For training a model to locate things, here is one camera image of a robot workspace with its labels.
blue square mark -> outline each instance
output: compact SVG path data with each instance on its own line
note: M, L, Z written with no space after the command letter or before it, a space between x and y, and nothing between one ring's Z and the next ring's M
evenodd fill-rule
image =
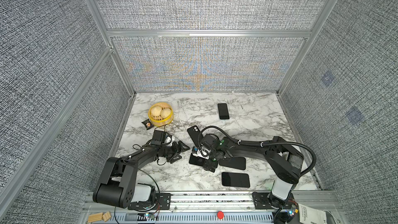
M321 81L328 87L332 81L334 81L334 75L331 73L330 70L326 71L324 75L322 75Z
M363 114L358 109L358 107L351 107L346 112L346 117L347 117L348 121L351 123L351 125L353 125L353 126L355 126L365 120L365 116L363 116Z

phone screen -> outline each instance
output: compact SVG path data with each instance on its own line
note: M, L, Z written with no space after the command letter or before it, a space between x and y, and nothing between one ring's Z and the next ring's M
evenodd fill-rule
M222 120L229 119L228 107L226 106L226 103L218 103L217 107L220 119Z
M223 172L221 183L223 186L250 188L249 175L243 173Z

black smartphone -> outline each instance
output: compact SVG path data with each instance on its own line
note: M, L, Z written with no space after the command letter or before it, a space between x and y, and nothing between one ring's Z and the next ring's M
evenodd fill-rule
M223 172L221 183L223 186L250 188L249 175L243 173Z
M188 132L189 136L191 137L195 146L199 147L198 136L199 136L200 130L199 130L198 126L189 127L187 129L187 132ZM203 135L200 135L199 141L201 141L202 138L203 138Z
M195 157L192 153L191 156L189 157L189 163L197 166L203 167L203 164L205 164L205 159L201 157Z
M227 120L229 119L229 113L228 113L228 107L226 103L218 103L218 116L220 117L221 120Z
M231 157L229 160L220 159L218 164L233 169L246 170L246 158L244 157Z

yellow steamer basket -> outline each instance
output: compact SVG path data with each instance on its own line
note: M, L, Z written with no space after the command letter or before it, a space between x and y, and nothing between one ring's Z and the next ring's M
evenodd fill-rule
M154 106L160 106L160 107L162 107L162 110L165 109L165 108L170 108L170 110L171 110L172 112L171 112L170 115L169 115L168 117L166 117L165 119L162 119L162 120L159 120L159 121L158 121L158 120L154 119L155 116L153 116L153 115L151 114L152 107L154 107ZM159 103L156 103L156 104L154 104L153 106L151 106L151 107L149 108L149 110L148 110L148 117L149 117L149 121L150 121L154 126L156 126L156 127L161 127L161 126L164 126L164 125L166 125L166 124L170 124L170 123L173 121L173 118L174 118L172 106L170 106L170 105L167 104L166 102L159 102Z

aluminum frame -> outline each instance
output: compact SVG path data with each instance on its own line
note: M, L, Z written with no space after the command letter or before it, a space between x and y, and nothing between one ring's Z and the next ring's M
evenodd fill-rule
M310 30L133 30L110 29L108 37L304 37Z
M51 147L58 133L66 124L72 112L75 110L78 103L83 98L87 89L91 86L93 80L100 72L102 66L110 56L112 51L111 46L108 46L96 60L96 62L88 70L86 76L79 83L77 88L72 92L67 99L57 116L52 120L43 134L37 140L32 150L26 155L17 170L13 173L11 178L0 192L0 221L6 215L12 203L18 197L19 193L25 186L27 180L31 177L36 167L41 162L47 150Z
M161 193L171 193L170 210L161 210L162 213L216 213L219 210L224 212L274 212L272 210L256 210L251 194L260 192L268 194L269 191L161 191ZM348 224L344 210L337 200L333 191L293 191L298 203L319 210L331 211L340 221L339 224ZM110 211L116 214L136 213L123 208L95 203L92 201L92 192L86 197L83 210L80 214L78 223L85 224L90 214Z
M136 93L276 93L273 91L136 91Z
M282 95L288 84L290 83L291 79L295 75L297 69L300 67L301 62L303 61L304 57L306 56L307 52L310 50L311 45L314 43L318 33L321 31L326 19L329 17L331 11L333 10L334 6L336 5L337 0L326 0L324 6L322 7L321 11L318 14L318 17L312 26L312 34L310 37L303 43L303 46L300 48L299 52L297 53L296 57L294 58L292 64L289 66L289 69L286 71L285 76L283 77L281 84L278 88L279 95Z
M293 119L290 117L289 113L286 111L285 104L284 104L282 98L278 94L276 94L276 98L278 99L278 102L281 105L282 111L285 114L287 122L288 122L290 128L292 129L292 133L293 133L293 136L295 137L296 142L304 144L304 142L302 141L301 136L299 134L299 131L297 130L297 127L296 127L295 123L293 122ZM304 155L304 161L309 166L311 164L311 159L310 159L311 154L306 149L302 149L301 147L299 147L299 148L300 148L301 153ZM312 179L315 182L316 187L319 187L320 189L324 189L325 187L324 187L323 183L321 182L321 180L319 179L318 173L316 172L316 167L312 168L310 173L311 173Z
M130 112L131 112L131 109L132 109L132 105L134 104L135 97L136 97L136 94L134 94L129 99L129 102L128 102L127 107L126 107L126 111L125 111L125 113L123 115L122 121L120 122L120 126L119 126L119 129L117 130L117 134L116 134L115 140L113 141L113 145L112 145L111 151L109 152L108 158L109 157L114 157L116 155L117 148L119 148L120 140L122 139L122 135L123 135L124 129L126 128L127 120L130 117Z
M106 43L107 46L111 45L113 47L113 49L116 50L116 48L114 48L112 40L106 34L106 31L107 31L106 23L102 17L102 14L98 7L97 2L95 0L86 0L86 3L92 13L92 16L97 24L98 30L101 33L101 36L102 36L104 42ZM126 67L124 66L120 56L118 55L117 52L115 52L112 55L112 58L115 63L116 69L119 72L121 79L123 80L123 83L126 87L127 92L129 92L129 94L131 96L134 95L134 93L135 93L134 86L132 84L132 81L127 73Z

